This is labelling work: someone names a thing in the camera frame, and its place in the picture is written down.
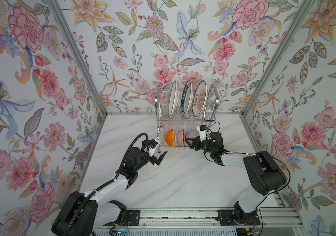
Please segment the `lavender bowl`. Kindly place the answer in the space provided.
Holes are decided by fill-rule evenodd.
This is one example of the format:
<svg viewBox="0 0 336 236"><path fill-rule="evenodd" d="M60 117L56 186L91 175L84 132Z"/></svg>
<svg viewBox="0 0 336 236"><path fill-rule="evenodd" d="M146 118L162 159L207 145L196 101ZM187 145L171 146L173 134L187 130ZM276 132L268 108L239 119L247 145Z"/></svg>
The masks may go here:
<svg viewBox="0 0 336 236"><path fill-rule="evenodd" d="M185 134L185 138L197 138L198 131L196 129L192 129Z"/></svg>

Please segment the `pink floral patterned bowl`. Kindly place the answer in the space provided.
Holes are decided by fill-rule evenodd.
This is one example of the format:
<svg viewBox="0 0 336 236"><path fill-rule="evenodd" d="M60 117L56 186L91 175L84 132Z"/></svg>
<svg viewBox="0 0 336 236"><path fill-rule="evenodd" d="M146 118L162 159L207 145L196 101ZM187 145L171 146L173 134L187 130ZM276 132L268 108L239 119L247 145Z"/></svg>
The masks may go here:
<svg viewBox="0 0 336 236"><path fill-rule="evenodd" d="M178 144L179 147L183 147L185 143L185 135L184 135L184 130L181 129L176 133L176 143Z"/></svg>

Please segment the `orange bowl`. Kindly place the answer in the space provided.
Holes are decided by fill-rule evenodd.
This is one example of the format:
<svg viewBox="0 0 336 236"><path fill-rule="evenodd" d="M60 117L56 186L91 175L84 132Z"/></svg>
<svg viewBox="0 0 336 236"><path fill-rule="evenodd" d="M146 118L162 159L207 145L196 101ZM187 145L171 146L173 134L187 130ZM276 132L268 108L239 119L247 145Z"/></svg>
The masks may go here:
<svg viewBox="0 0 336 236"><path fill-rule="evenodd" d="M167 131L165 133L165 143L169 147L173 147L174 146L174 130L173 129L170 129L169 131Z"/></svg>

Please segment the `white plain plate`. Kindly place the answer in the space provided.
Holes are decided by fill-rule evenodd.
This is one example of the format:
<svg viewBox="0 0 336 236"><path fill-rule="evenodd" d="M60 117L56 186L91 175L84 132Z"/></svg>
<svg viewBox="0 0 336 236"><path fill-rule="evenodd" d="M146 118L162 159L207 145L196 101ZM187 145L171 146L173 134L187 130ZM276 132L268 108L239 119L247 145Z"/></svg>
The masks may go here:
<svg viewBox="0 0 336 236"><path fill-rule="evenodd" d="M169 117L172 117L174 115L174 112L177 107L178 103L178 85L177 81L173 82L172 89L171 89L171 95L170 95L170 101L169 101Z"/></svg>

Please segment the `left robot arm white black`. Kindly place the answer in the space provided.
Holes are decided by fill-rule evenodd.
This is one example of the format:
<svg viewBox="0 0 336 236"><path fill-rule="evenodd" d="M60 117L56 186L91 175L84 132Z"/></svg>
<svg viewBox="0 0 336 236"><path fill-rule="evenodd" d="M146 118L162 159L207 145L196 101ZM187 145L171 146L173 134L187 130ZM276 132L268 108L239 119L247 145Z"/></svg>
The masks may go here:
<svg viewBox="0 0 336 236"><path fill-rule="evenodd" d="M52 225L52 233L57 236L92 236L95 230L106 224L113 228L122 225L127 207L114 197L133 185L142 167L148 163L161 164L165 155L154 155L159 145L158 139L152 139L144 140L141 148L130 146L114 178L91 191L71 193Z"/></svg>

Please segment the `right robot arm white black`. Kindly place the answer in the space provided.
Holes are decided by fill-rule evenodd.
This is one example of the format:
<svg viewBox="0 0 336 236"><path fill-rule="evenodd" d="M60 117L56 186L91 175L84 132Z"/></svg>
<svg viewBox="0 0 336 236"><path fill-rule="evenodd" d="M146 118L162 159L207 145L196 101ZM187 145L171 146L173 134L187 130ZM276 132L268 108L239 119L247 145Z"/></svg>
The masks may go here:
<svg viewBox="0 0 336 236"><path fill-rule="evenodd" d="M246 153L227 150L219 132L206 135L201 131L197 137L186 135L185 142L195 151L202 150L204 154L208 153L217 165L246 170L250 186L244 197L235 203L232 213L232 220L239 225L247 224L249 219L257 214L263 201L289 182L277 161L267 151Z"/></svg>

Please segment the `steel two-tier dish rack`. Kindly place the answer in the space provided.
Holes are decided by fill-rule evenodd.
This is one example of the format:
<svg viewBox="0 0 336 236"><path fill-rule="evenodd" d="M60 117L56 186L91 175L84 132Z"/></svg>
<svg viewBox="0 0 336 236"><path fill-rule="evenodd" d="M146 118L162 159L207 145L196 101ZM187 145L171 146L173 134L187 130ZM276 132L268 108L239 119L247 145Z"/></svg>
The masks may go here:
<svg viewBox="0 0 336 236"><path fill-rule="evenodd" d="M182 118L180 114L180 102L182 97L182 90L184 89L184 87L180 88L177 82L179 95L176 110L172 117L163 117L160 109L160 101L164 100L165 98L170 99L172 85L168 86L168 88L160 88L159 86L156 86L155 113L157 122L157 139L160 141L161 147L172 148L165 143L165 133L170 129L173 129L174 130L173 148L183 148L183 147L185 148L187 147L186 143L184 143L183 147L179 147L178 144L176 143L176 133L179 130L183 129L185 135L188 131L192 129L197 129L197 126L200 125L206 125L207 127L210 127L216 121L215 114L219 105L219 93L217 91L217 88L213 84L207 85L208 95L204 111L200 114L199 117L195 118L193 116L193 100L196 90L193 89L193 96L190 110L186 115L186 117Z"/></svg>

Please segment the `orange patterned plate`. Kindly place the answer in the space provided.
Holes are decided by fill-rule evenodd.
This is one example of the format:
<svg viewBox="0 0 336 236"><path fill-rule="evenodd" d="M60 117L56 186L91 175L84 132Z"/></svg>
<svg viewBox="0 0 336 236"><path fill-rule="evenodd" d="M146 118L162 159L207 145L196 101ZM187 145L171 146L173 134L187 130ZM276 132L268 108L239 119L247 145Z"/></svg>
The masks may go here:
<svg viewBox="0 0 336 236"><path fill-rule="evenodd" d="M207 95L207 84L205 81L201 81L197 86L193 100L193 116L195 118L199 117L204 111Z"/></svg>

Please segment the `dark rimmed white plate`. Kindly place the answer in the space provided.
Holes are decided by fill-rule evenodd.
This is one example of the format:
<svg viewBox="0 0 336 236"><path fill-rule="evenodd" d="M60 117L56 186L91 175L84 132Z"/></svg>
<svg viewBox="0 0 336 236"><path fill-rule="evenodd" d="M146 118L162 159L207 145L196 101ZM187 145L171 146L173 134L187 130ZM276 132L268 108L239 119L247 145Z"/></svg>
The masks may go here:
<svg viewBox="0 0 336 236"><path fill-rule="evenodd" d="M180 114L182 118L185 118L188 114L192 102L193 86L191 81L187 81L184 89L182 90L182 97L180 102Z"/></svg>

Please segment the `clear drinking glass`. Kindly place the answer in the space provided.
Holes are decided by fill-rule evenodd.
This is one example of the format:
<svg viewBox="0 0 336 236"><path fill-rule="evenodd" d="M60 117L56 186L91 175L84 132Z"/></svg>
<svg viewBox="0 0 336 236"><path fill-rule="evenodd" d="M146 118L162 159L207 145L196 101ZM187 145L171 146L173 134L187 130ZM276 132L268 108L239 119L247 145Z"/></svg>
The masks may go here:
<svg viewBox="0 0 336 236"><path fill-rule="evenodd" d="M170 116L170 99L169 98L165 98L164 100L160 101L160 109L161 109L161 114L163 117Z"/></svg>

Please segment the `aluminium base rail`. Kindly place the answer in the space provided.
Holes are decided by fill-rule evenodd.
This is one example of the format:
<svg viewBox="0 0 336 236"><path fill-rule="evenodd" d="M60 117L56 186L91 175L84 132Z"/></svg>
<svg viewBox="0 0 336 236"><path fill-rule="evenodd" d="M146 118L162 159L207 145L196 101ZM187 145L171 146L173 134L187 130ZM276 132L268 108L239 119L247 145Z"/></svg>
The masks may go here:
<svg viewBox="0 0 336 236"><path fill-rule="evenodd" d="M233 221L232 208L135 208L122 228L302 228L303 222L293 208L261 207L244 225Z"/></svg>

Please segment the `aluminium left corner frame post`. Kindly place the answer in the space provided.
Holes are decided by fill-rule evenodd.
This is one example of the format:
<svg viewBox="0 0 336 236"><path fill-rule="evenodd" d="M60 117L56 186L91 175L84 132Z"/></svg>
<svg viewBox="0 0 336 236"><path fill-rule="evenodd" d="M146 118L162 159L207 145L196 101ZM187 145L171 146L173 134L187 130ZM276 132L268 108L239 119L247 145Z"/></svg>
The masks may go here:
<svg viewBox="0 0 336 236"><path fill-rule="evenodd" d="M63 36L66 39L66 42L68 44L69 49L72 51L72 57L74 58L78 68L83 74L83 78L86 81L89 90L91 94L93 95L93 98L95 100L95 103L97 105L97 108L99 109L100 113L102 116L105 118L107 117L107 112L106 109L103 105L103 102L100 98L100 95L96 89L96 86L94 84L94 81L92 79L92 76L90 74L90 71L85 64L84 58L81 56L80 50L76 44L76 41L74 39L74 36L67 24L67 21L64 17L63 11L58 3L58 1L52 1L52 0L47 0L47 4L54 16L54 19L57 21L58 26L61 28L63 31Z"/></svg>

